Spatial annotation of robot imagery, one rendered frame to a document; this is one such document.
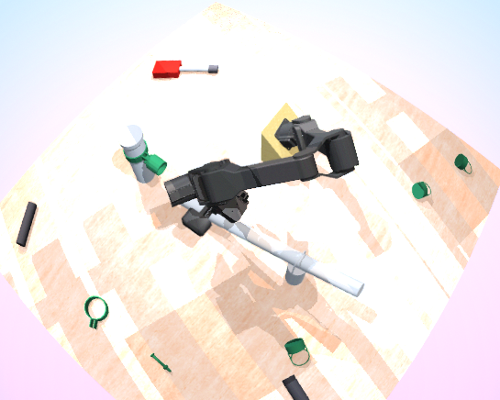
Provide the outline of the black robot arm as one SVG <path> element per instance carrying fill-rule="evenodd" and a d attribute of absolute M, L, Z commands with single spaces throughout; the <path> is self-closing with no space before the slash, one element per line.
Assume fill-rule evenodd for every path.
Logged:
<path fill-rule="evenodd" d="M 309 114 L 291 122 L 286 117 L 273 135 L 287 150 L 298 146 L 299 152 L 244 166 L 225 158 L 192 169 L 163 183 L 171 206 L 197 198 L 200 206 L 212 206 L 212 214 L 235 223 L 248 207 L 249 194 L 244 190 L 295 180 L 307 182 L 321 176 L 338 179 L 354 172 L 360 164 L 349 130 L 336 128 L 326 132 Z M 318 172 L 314 157 L 317 152 L 328 158 L 333 172 Z"/>

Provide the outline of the green pipe clamp with end cup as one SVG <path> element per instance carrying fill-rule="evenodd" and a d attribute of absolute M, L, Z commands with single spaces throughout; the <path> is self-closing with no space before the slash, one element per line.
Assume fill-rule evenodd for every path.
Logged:
<path fill-rule="evenodd" d="M 126 156 L 126 153 L 123 150 L 125 158 L 128 160 L 128 162 L 131 162 L 131 163 L 138 163 L 138 162 L 144 160 L 144 163 L 146 163 L 146 167 L 148 168 L 148 170 L 153 171 L 158 176 L 162 175 L 162 173 L 165 171 L 165 169 L 167 167 L 167 162 L 165 160 L 163 160 L 162 158 L 160 158 L 155 153 L 152 155 L 149 155 L 148 154 L 148 152 L 149 152 L 148 144 L 147 144 L 145 139 L 144 139 L 144 142 L 146 145 L 146 149 L 143 151 L 142 154 L 140 154 L 138 157 L 130 158 L 129 156 Z"/>

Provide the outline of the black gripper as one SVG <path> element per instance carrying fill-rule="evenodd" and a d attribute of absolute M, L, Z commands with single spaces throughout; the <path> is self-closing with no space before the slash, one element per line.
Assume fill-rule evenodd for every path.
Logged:
<path fill-rule="evenodd" d="M 188 211 L 183 215 L 183 224 L 199 237 L 204 236 L 212 227 L 211 222 L 208 220 L 208 218 L 212 215 L 211 209 L 212 206 L 204 206 L 199 213 L 198 211 L 190 207 Z"/>

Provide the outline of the grey metal pipe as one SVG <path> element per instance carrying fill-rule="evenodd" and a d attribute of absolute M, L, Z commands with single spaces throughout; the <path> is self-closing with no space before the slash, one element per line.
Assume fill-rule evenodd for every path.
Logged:
<path fill-rule="evenodd" d="M 197 199 L 190 200 L 188 202 L 182 203 L 182 207 L 189 209 L 190 207 L 198 211 L 199 213 L 204 206 L 200 206 Z M 228 220 L 223 218 L 221 215 L 212 214 L 208 220 L 215 224 L 216 226 L 223 228 L 227 232 L 247 241 L 249 244 L 259 247 L 265 250 L 276 258 L 286 261 L 293 266 L 296 264 L 299 257 L 303 254 L 302 252 L 295 250 L 281 242 L 280 240 L 273 239 L 260 231 L 237 221 L 235 223 L 230 223 Z M 303 254 L 299 262 L 295 266 L 299 270 L 303 270 L 310 275 L 314 275 L 317 279 L 325 281 L 325 283 L 331 284 L 334 287 L 351 294 L 352 296 L 358 297 L 363 289 L 365 283 L 353 279 L 349 275 L 339 272 L 338 270 L 327 266 L 321 261 L 316 261 L 312 257 Z"/>

